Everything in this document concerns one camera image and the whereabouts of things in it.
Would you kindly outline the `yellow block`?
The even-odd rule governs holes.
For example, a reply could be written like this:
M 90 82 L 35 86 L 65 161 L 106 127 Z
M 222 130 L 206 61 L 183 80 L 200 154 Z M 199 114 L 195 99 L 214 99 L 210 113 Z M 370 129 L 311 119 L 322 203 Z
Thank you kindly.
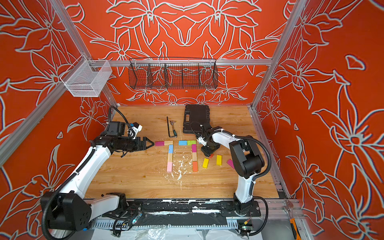
M 222 156 L 221 155 L 217 155 L 217 157 L 216 157 L 216 165 L 217 166 L 222 166 Z
M 203 168 L 207 169 L 208 165 L 209 165 L 209 159 L 205 158 L 204 161 L 203 161 Z

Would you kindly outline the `green block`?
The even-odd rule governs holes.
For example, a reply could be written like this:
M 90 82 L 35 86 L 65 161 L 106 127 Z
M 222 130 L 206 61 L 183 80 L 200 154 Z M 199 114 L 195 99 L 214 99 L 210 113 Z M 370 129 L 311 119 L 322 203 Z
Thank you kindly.
M 188 145 L 188 146 L 196 145 L 196 144 L 197 144 L 196 140 L 188 140 L 188 141 L 187 141 L 187 145 Z

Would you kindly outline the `orange block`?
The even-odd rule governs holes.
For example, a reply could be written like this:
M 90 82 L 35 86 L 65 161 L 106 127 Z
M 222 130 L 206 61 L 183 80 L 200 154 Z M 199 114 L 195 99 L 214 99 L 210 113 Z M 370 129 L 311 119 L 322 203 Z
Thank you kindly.
M 193 172 L 198 172 L 199 169 L 198 169 L 198 162 L 197 161 L 193 161 Z

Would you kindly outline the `black plastic tool case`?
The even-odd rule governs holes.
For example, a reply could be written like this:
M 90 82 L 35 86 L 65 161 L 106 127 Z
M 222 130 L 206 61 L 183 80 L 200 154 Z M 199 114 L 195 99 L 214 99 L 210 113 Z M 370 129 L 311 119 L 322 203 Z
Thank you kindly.
M 200 135 L 202 126 L 210 125 L 210 108 L 207 105 L 186 105 L 183 133 Z

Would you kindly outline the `pink block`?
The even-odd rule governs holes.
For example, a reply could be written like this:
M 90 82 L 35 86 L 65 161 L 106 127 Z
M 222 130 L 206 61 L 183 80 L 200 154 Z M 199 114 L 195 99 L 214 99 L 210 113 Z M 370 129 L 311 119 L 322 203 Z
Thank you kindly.
M 173 163 L 167 162 L 167 173 L 171 173 L 173 169 Z

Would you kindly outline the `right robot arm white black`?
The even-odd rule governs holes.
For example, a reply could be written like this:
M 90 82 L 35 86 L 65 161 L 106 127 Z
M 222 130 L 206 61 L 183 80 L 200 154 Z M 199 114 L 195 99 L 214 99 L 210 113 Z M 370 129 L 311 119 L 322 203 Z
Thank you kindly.
M 254 200 L 261 200 L 265 205 L 265 218 L 262 225 L 256 231 L 246 230 L 241 227 L 237 230 L 242 237 L 250 237 L 260 234 L 267 225 L 269 218 L 269 206 L 267 201 L 259 196 L 254 196 L 256 180 L 270 172 L 272 157 L 266 146 L 252 136 L 239 136 L 232 134 L 221 127 L 211 127 L 209 123 L 198 124 L 200 130 L 196 135 L 197 142 L 202 144 L 201 150 L 205 156 L 210 156 L 220 146 L 224 146 L 231 152 L 235 171 L 237 172 L 238 185 L 234 193 L 233 204 L 235 213 L 239 216 L 251 215 Z

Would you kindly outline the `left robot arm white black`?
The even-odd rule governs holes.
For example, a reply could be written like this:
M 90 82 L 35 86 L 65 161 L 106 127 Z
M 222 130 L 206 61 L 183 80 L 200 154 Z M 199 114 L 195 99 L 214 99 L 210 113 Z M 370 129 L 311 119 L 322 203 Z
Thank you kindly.
M 142 126 L 108 120 L 106 129 L 90 142 L 90 148 L 70 176 L 53 192 L 41 198 L 42 232 L 47 240 L 55 240 L 51 230 L 65 231 L 63 240 L 70 239 L 76 232 L 89 228 L 95 219 L 105 216 L 114 220 L 112 231 L 116 237 L 118 223 L 128 227 L 140 215 L 140 207 L 128 204 L 123 193 L 109 193 L 92 201 L 85 200 L 85 194 L 101 166 L 114 153 L 139 152 L 154 146 L 146 137 L 138 137 Z

